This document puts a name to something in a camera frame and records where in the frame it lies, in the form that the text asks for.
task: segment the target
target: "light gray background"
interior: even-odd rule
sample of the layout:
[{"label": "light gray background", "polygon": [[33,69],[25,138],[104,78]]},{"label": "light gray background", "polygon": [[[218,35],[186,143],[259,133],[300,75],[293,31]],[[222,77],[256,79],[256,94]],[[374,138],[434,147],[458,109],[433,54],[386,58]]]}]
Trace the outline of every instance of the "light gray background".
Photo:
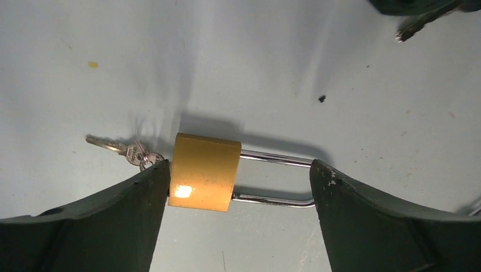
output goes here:
[{"label": "light gray background", "polygon": [[[316,156],[459,211],[481,195],[478,15],[457,12],[398,44],[402,18],[366,0],[2,0],[0,218],[138,172],[87,134],[139,138],[171,158],[179,130]],[[243,161],[238,184],[309,195],[305,169]],[[330,270],[315,209],[166,208],[152,271],[224,271],[224,261]]]}]

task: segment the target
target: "key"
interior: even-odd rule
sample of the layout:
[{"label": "key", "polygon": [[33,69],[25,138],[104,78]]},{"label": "key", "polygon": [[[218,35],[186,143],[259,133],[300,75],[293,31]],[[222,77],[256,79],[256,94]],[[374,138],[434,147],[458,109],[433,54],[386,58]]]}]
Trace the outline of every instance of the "key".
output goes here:
[{"label": "key", "polygon": [[149,153],[145,155],[144,159],[140,161],[140,171],[144,171],[161,160],[165,160],[165,158],[158,153]]},{"label": "key", "polygon": [[399,43],[402,43],[412,36],[414,34],[418,33],[421,29],[424,28],[424,26],[430,22],[435,21],[436,19],[443,17],[445,15],[449,15],[452,12],[458,10],[462,5],[462,2],[459,0],[453,1],[449,3],[448,5],[435,10],[433,12],[426,13],[417,19],[415,19],[412,23],[406,25],[403,27],[397,34],[396,34],[396,39],[398,40]]},{"label": "key", "polygon": [[112,143],[109,141],[101,141],[92,137],[87,137],[85,139],[87,143],[91,143],[92,145],[100,146],[108,150],[112,150],[118,153],[121,156],[124,156],[130,164],[135,166],[139,166],[141,161],[144,160],[146,148],[144,145],[140,144],[140,142],[133,143],[129,146],[126,146],[123,143]]}]

